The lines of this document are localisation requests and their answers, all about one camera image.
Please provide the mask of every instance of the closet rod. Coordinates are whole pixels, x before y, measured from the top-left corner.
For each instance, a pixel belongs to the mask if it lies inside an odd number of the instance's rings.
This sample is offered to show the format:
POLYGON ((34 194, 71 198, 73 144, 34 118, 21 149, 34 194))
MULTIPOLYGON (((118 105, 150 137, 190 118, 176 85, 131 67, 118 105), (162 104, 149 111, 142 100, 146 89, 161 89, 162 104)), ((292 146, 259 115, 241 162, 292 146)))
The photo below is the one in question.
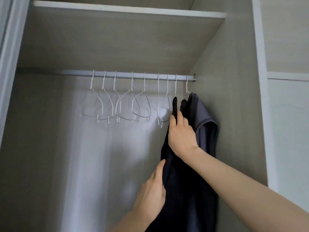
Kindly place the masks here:
MULTIPOLYGON (((53 70, 53 69, 40 69, 40 68, 17 68, 16 70, 19 74, 49 74, 49 75, 66 75, 66 76, 86 76, 92 77, 92 70, 53 70)), ((95 71, 95 77, 104 77, 105 71, 95 71)), ((159 74, 160 80, 175 81, 176 75, 172 74, 159 74)), ((114 71, 107 71, 106 78, 114 78, 114 71)), ((132 77, 132 72, 117 72, 116 78, 128 78, 132 77)), ((144 79, 144 73, 133 73, 133 79, 144 79)), ((145 73, 145 79, 147 80, 157 80, 158 74, 145 73)), ((187 81, 187 75, 177 75, 177 81, 187 81)), ((188 81, 195 81, 194 76, 188 75, 188 81)))

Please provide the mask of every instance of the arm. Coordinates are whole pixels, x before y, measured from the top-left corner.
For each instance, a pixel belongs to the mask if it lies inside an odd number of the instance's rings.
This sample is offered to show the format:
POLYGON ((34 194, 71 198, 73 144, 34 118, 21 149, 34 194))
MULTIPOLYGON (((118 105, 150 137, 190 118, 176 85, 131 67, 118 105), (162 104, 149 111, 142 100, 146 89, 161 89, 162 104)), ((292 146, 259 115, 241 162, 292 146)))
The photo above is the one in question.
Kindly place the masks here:
POLYGON ((127 213, 111 232, 144 232, 159 215, 165 203, 165 188, 162 172, 165 160, 162 160, 151 177, 141 186, 134 208, 127 213))
POLYGON ((181 112, 170 119, 172 150, 217 192, 252 231, 308 231, 309 213, 200 149, 181 112))

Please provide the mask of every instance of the black garment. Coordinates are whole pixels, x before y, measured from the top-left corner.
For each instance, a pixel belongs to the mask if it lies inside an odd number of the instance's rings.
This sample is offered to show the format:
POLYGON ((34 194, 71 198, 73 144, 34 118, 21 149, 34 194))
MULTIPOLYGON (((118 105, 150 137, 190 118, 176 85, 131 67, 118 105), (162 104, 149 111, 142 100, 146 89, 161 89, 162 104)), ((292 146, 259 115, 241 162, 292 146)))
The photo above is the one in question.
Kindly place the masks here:
MULTIPOLYGON (((196 133, 200 148, 215 157, 218 127, 199 97, 191 93, 181 102, 180 110, 196 133)), ((214 231, 217 194, 191 167, 168 146, 168 133, 161 150, 166 159, 163 184, 166 200, 162 211, 146 231, 214 231)))

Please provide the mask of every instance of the person's left hand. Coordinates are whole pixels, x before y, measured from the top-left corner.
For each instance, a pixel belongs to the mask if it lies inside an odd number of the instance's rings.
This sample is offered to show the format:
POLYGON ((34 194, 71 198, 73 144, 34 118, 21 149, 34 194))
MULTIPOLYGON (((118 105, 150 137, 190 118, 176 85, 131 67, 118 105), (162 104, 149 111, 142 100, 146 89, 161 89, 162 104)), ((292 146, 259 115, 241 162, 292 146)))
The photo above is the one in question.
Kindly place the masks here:
POLYGON ((142 184, 137 194, 133 212, 145 219, 149 224, 159 215, 165 203, 165 188, 162 173, 165 160, 162 160, 151 177, 142 184))

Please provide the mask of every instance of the closet door frame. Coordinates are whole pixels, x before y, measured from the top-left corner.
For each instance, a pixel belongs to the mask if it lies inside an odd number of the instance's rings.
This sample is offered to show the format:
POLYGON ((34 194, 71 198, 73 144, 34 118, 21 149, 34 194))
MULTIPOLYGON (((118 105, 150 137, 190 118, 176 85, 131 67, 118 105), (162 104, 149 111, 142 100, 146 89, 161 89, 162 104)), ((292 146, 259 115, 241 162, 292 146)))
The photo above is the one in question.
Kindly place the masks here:
POLYGON ((30 0, 0 0, 0 145, 30 0))

